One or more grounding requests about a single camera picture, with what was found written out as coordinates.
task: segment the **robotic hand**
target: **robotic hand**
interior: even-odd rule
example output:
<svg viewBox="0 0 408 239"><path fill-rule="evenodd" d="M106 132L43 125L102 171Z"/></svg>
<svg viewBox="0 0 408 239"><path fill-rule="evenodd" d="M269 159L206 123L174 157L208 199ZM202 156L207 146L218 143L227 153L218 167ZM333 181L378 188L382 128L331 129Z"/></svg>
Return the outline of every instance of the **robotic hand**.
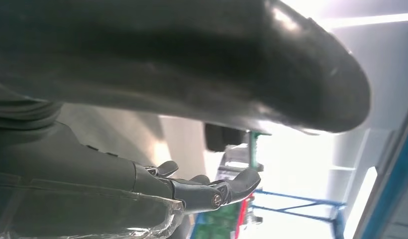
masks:
<svg viewBox="0 0 408 239"><path fill-rule="evenodd" d="M370 109L349 52L279 0L0 0L0 237L167 238L259 183L172 179L80 145L61 103L257 132L344 132Z"/></svg>
<svg viewBox="0 0 408 239"><path fill-rule="evenodd" d="M234 180L210 182L205 175L191 180L167 178L178 169L174 161L168 161L159 167L146 167L146 170L172 188L173 199L183 202L185 212L198 213L213 211L220 206L244 200L258 186L261 179L257 171L248 168Z"/></svg>
<svg viewBox="0 0 408 239"><path fill-rule="evenodd" d="M61 123L0 129L0 237L166 238L183 215L245 199L260 182L168 178L174 161L142 166L79 144Z"/></svg>

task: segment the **clear plastic wrap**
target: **clear plastic wrap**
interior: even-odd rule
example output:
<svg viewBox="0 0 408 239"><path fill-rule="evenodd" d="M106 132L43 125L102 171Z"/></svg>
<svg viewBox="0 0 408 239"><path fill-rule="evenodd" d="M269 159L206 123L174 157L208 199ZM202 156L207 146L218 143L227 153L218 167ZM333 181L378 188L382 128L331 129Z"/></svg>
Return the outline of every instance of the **clear plastic wrap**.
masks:
<svg viewBox="0 0 408 239"><path fill-rule="evenodd" d="M181 201L140 193L0 175L0 239L165 239Z"/></svg>

